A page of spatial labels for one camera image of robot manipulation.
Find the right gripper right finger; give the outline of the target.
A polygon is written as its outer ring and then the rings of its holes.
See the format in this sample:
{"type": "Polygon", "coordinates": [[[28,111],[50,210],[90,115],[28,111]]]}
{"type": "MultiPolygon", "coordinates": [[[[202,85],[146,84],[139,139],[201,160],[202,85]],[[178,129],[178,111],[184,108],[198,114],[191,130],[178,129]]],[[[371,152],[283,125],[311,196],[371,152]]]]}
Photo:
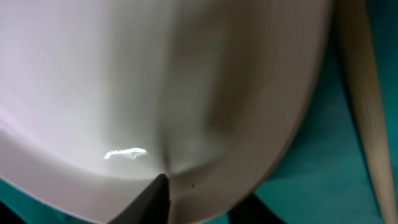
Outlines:
{"type": "Polygon", "coordinates": [[[285,224],[255,194],[250,194],[228,212],[229,224],[285,224]]]}

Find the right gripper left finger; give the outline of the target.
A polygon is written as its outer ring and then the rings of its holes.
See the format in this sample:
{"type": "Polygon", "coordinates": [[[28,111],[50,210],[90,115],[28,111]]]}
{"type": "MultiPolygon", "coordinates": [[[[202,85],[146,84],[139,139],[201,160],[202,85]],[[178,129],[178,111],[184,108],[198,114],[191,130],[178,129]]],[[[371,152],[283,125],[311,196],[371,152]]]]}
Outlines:
{"type": "Polygon", "coordinates": [[[170,203],[169,178],[159,174],[109,224],[167,224],[170,203]]]}

